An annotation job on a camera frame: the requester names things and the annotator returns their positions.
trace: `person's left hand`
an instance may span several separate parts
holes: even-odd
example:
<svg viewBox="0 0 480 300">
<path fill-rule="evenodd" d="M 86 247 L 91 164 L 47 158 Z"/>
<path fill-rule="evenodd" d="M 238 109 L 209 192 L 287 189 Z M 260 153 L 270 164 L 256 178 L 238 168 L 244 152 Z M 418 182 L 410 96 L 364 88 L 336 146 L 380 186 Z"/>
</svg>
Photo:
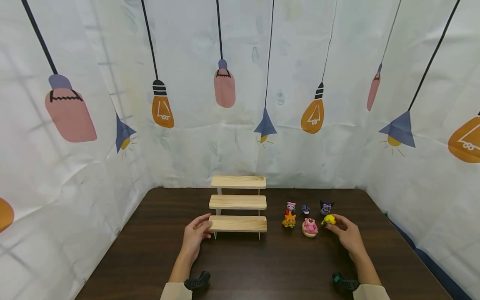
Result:
<svg viewBox="0 0 480 300">
<path fill-rule="evenodd" d="M 212 237 L 212 235 L 207 232 L 212 226 L 212 221 L 208 220 L 210 216 L 210 213 L 199 216 L 185 227 L 180 253 L 185 255 L 186 258 L 189 258 L 192 264 L 198 257 L 202 240 Z"/>
</svg>

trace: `hand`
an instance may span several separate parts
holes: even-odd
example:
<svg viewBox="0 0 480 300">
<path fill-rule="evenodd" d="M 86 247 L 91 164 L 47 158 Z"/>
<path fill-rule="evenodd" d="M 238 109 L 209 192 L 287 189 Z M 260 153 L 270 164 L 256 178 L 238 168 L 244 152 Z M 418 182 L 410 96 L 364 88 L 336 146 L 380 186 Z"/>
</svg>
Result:
<svg viewBox="0 0 480 300">
<path fill-rule="evenodd" d="M 358 226 L 344 216 L 332 215 L 335 217 L 336 225 L 327 223 L 327 228 L 338 235 L 340 243 L 348 250 L 353 262 L 367 255 Z"/>
<path fill-rule="evenodd" d="M 185 227 L 180 254 L 189 259 L 192 264 L 198 257 L 202 240 L 212 237 L 207 232 L 212 226 L 212 221 L 208 220 L 210 216 L 211 214 L 199 216 Z"/>
</svg>

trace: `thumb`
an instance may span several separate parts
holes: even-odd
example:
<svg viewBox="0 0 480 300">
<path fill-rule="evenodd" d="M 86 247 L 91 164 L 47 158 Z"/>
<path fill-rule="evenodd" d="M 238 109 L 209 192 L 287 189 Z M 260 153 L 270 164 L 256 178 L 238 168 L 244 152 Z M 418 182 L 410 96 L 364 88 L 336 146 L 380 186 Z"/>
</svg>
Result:
<svg viewBox="0 0 480 300">
<path fill-rule="evenodd" d="M 330 223 L 327 223 L 327 228 L 331 232 L 335 233 L 336 235 L 340 236 L 340 234 L 343 232 L 340 228 L 338 228 L 336 225 L 332 225 Z"/>
<path fill-rule="evenodd" d="M 208 231 L 208 229 L 212 226 L 212 221 L 204 221 L 202 225 L 197 228 L 197 231 L 199 231 L 201 234 L 204 234 L 205 232 Z"/>
</svg>

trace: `beige sleeve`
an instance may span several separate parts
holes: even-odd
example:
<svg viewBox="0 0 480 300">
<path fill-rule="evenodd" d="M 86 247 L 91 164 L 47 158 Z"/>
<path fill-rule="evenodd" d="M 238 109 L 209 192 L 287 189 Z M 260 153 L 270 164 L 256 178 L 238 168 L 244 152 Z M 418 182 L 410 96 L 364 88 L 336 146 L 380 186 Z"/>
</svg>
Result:
<svg viewBox="0 0 480 300">
<path fill-rule="evenodd" d="M 183 283 L 168 282 L 163 287 L 160 300 L 192 300 L 192 291 Z"/>
<path fill-rule="evenodd" d="M 382 286 L 374 286 L 371 284 L 361 284 L 358 289 L 353 292 L 354 300 L 390 300 L 387 292 Z"/>
</svg>

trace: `fabric backdrop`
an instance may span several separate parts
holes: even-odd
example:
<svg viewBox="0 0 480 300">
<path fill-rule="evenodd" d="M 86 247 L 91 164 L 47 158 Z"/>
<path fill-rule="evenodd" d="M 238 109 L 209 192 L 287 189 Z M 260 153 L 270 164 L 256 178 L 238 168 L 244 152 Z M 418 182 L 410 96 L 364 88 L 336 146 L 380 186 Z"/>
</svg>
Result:
<svg viewBox="0 0 480 300">
<path fill-rule="evenodd" d="M 365 189 L 480 300 L 480 2 L 435 51 L 455 4 L 2 1 L 0 298 L 73 299 L 149 189 L 229 174 Z"/>
</svg>

